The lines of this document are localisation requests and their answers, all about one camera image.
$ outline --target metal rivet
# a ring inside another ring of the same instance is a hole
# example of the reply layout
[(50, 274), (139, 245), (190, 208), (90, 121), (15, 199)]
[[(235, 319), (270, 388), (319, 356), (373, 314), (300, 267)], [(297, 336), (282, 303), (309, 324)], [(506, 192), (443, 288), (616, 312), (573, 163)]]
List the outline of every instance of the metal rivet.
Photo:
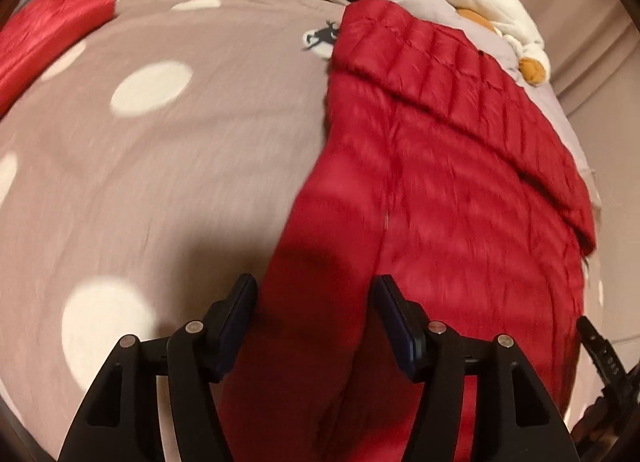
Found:
[(187, 323), (187, 326), (185, 327), (185, 330), (189, 333), (189, 334), (197, 334), (198, 332), (200, 332), (202, 329), (204, 328), (204, 325), (202, 323), (202, 321), (190, 321)]
[(513, 346), (513, 338), (507, 336), (507, 334), (500, 334), (498, 336), (498, 343), (505, 348), (511, 348)]
[(429, 330), (435, 334), (442, 334), (447, 330), (447, 326), (442, 321), (431, 321), (429, 323)]
[(120, 338), (120, 346), (122, 348), (129, 348), (136, 344), (136, 337), (132, 334), (127, 334), (126, 336), (122, 336)]

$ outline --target red down jacket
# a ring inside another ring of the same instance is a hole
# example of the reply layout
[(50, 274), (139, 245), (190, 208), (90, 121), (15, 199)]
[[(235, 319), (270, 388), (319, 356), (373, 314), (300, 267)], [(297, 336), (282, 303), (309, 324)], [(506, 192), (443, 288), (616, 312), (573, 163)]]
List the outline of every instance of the red down jacket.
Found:
[(113, 18), (115, 0), (33, 0), (0, 32), (0, 118), (57, 57)]
[(383, 273), (463, 335), (514, 336), (564, 407), (593, 220), (571, 155), (524, 90), (462, 32), (362, 0), (345, 11), (327, 105), (326, 148), (225, 387), (235, 460), (402, 458), (421, 388), (367, 312)]

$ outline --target red puffer jacket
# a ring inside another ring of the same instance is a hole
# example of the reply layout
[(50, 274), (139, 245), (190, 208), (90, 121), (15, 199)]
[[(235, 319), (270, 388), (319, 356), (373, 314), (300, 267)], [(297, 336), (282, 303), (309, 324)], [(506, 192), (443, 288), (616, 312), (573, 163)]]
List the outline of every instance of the red puffer jacket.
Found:
[(115, 0), (33, 0), (0, 32), (0, 118), (49, 65), (113, 18)]
[(572, 157), (524, 90), (462, 32), (363, 0), (345, 12), (327, 103), (326, 148), (225, 388), (235, 460), (402, 458), (421, 389), (367, 314), (383, 273), (463, 335), (514, 336), (565, 406), (593, 220)]

